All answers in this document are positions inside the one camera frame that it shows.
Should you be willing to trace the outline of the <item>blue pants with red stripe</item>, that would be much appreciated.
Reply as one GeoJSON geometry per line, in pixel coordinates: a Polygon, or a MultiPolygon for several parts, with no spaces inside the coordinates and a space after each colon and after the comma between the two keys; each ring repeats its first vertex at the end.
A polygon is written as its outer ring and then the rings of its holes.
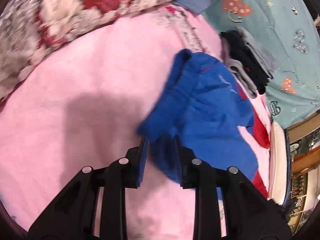
{"type": "Polygon", "coordinates": [[[258,158],[270,148],[259,116],[231,72],[206,53],[179,51],[154,109],[138,133],[148,137],[155,165],[178,182],[174,136],[195,155],[222,170],[236,166],[267,197],[258,158]]]}

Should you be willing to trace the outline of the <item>grey folded pants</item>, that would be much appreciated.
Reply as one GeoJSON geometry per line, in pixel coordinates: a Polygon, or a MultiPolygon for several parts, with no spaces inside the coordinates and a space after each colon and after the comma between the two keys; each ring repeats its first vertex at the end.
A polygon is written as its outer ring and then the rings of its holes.
{"type": "Polygon", "coordinates": [[[245,28],[238,26],[236,30],[266,75],[273,79],[273,75],[277,70],[276,58],[262,44],[256,41],[245,28]]]}
{"type": "Polygon", "coordinates": [[[225,64],[230,72],[233,73],[240,81],[249,97],[255,99],[257,97],[257,87],[245,72],[242,63],[235,59],[227,59],[225,64]]]}

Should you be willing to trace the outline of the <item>red floral rolled quilt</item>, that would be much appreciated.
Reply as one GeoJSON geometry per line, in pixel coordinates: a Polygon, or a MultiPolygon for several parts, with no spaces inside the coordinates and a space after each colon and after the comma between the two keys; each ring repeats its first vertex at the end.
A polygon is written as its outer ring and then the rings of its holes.
{"type": "Polygon", "coordinates": [[[10,0],[1,14],[1,98],[43,59],[86,33],[172,0],[10,0]]]}

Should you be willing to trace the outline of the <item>grey folded pants upper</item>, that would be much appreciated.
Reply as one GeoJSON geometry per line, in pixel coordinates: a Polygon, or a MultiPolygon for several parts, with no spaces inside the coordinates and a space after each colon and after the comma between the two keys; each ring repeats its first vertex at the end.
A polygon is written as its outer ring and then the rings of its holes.
{"type": "Polygon", "coordinates": [[[236,30],[266,75],[273,79],[273,75],[277,70],[276,58],[262,44],[256,41],[245,28],[238,26],[236,30]]]}

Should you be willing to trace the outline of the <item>grey folded pants bottom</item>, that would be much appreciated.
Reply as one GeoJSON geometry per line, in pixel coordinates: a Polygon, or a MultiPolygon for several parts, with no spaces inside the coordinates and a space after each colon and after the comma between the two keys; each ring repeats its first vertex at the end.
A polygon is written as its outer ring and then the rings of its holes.
{"type": "Polygon", "coordinates": [[[245,72],[242,63],[235,59],[227,59],[225,64],[230,72],[233,73],[240,81],[249,97],[255,99],[257,97],[257,87],[245,72]]]}

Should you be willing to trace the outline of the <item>black folded pants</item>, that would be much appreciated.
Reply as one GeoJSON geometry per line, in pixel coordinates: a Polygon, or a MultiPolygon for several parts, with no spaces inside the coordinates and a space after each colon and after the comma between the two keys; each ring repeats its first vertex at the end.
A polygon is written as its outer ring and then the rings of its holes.
{"type": "Polygon", "coordinates": [[[231,59],[241,62],[244,72],[254,83],[256,90],[260,95],[264,94],[270,77],[258,63],[248,46],[245,45],[241,35],[236,30],[221,32],[220,34],[229,44],[231,59]]]}

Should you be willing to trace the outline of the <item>pink floral bed sheet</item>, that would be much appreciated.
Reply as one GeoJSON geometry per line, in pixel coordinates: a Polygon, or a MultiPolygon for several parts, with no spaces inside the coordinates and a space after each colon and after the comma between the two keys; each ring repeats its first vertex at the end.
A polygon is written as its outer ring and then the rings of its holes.
{"type": "Polygon", "coordinates": [[[139,144],[181,49],[221,55],[202,16],[160,7],[77,38],[39,64],[1,109],[1,201],[27,230],[84,167],[139,144]]]}

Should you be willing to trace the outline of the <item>wooden display cabinet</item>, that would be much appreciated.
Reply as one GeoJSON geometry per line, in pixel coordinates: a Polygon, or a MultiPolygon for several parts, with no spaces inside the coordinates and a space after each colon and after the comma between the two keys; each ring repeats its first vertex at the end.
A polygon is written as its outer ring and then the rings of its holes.
{"type": "Polygon", "coordinates": [[[290,198],[296,198],[289,226],[296,233],[319,202],[319,112],[288,129],[291,156],[290,198]]]}

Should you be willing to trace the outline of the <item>teal heart-print blanket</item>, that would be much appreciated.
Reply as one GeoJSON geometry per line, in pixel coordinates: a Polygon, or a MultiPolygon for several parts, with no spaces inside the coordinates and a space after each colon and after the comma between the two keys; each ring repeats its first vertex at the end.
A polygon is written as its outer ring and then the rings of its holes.
{"type": "Polygon", "coordinates": [[[319,110],[319,36],[303,0],[215,0],[203,16],[217,31],[245,28],[275,57],[266,96],[281,127],[319,110]]]}

